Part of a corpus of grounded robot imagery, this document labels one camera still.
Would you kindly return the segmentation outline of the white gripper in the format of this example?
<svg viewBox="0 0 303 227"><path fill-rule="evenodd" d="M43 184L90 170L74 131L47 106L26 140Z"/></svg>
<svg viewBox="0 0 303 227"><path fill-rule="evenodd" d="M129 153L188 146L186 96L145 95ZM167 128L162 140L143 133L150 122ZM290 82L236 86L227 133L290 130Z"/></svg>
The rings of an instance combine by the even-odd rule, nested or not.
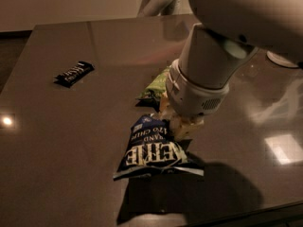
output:
<svg viewBox="0 0 303 227"><path fill-rule="evenodd" d="M213 114L220 108L229 93L229 85L226 84L222 89L197 86L185 78L179 69L179 61L175 60L169 67L166 90L160 98L160 118L171 119L171 134L175 141L181 141L203 126L202 115ZM171 118L173 110L181 116Z"/></svg>

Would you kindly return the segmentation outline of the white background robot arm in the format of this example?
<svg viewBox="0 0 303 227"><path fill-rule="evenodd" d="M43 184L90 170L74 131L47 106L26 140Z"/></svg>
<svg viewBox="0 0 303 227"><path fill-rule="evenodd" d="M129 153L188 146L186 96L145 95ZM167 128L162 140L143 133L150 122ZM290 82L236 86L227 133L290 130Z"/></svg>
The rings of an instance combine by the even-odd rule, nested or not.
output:
<svg viewBox="0 0 303 227"><path fill-rule="evenodd" d="M181 0L141 0L138 17L166 16L179 12Z"/></svg>

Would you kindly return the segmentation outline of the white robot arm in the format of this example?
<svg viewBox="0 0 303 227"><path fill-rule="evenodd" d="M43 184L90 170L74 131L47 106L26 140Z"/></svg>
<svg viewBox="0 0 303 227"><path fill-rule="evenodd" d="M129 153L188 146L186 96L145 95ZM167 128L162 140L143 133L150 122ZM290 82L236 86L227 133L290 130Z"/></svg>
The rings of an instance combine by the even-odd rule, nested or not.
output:
<svg viewBox="0 0 303 227"><path fill-rule="evenodd" d="M162 117L180 141L228 94L228 81L261 48L303 63L303 0L188 0L199 20L169 67Z"/></svg>

